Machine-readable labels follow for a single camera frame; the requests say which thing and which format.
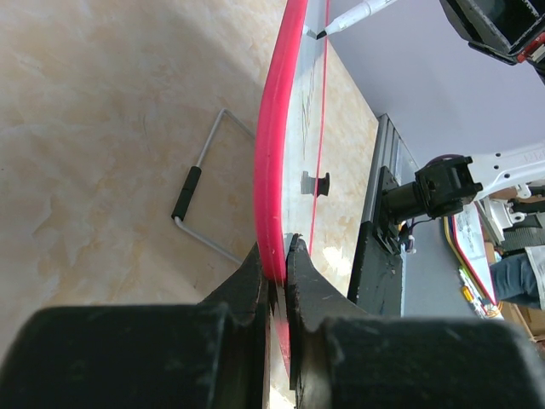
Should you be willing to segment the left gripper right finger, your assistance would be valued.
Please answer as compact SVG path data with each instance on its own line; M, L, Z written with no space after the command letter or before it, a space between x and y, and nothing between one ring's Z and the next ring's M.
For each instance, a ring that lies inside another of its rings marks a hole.
M501 320L388 319L345 298L290 242L290 386L300 408L541 408L544 364Z

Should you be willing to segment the pink framed whiteboard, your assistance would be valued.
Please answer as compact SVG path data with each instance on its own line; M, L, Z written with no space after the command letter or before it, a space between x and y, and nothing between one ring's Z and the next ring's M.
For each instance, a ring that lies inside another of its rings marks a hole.
M327 43L316 33L326 1L289 1L272 53L255 132L256 244L235 273L201 303L182 309L188 366L214 385L247 386L265 373L265 322L275 318L291 384L310 365L305 340L322 314L313 306L332 288L310 252L324 140Z

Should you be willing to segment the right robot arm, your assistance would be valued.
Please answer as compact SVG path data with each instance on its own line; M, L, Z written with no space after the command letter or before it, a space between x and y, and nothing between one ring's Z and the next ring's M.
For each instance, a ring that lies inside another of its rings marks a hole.
M542 1L443 1L441 7L471 49L510 66L527 63L544 76ZM392 224L454 216L505 188L526 196L527 184L543 176L543 143L488 155L446 155L419 169L413 182L383 188L375 215Z

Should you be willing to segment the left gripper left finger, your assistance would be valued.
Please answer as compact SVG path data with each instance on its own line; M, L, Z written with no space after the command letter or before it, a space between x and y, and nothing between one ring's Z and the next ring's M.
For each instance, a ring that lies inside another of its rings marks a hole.
M196 304L44 308L1 365L4 408L264 408L259 251Z

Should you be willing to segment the white marker pen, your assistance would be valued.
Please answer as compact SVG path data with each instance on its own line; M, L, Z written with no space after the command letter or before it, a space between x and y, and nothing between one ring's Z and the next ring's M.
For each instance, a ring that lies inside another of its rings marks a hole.
M364 20L373 14L376 14L391 4L396 3L396 0L366 0L353 8L335 17L321 32L316 36L316 39L321 39L329 35L342 32L354 24Z

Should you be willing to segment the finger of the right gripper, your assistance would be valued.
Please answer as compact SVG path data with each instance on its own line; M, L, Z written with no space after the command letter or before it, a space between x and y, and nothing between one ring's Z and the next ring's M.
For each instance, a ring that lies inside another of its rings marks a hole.
M441 0L447 20L469 47L510 66L544 65L544 2Z

